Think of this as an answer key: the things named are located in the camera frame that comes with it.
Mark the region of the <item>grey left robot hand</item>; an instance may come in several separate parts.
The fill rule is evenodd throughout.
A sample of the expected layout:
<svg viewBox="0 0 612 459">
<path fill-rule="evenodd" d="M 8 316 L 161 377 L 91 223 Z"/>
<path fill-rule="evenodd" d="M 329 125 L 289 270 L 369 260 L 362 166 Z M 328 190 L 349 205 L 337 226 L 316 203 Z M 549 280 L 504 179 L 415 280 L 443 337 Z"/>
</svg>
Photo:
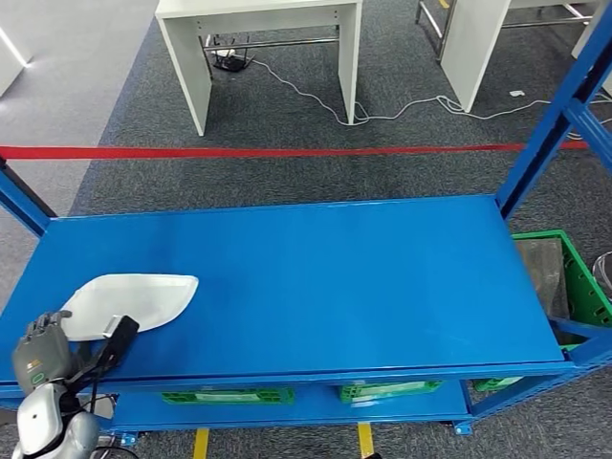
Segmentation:
<svg viewBox="0 0 612 459">
<path fill-rule="evenodd" d="M 29 322 L 13 351 L 12 367 L 20 387 L 29 395 L 45 382 L 69 376 L 73 359 L 61 322 L 72 312 L 44 313 Z"/>
</svg>

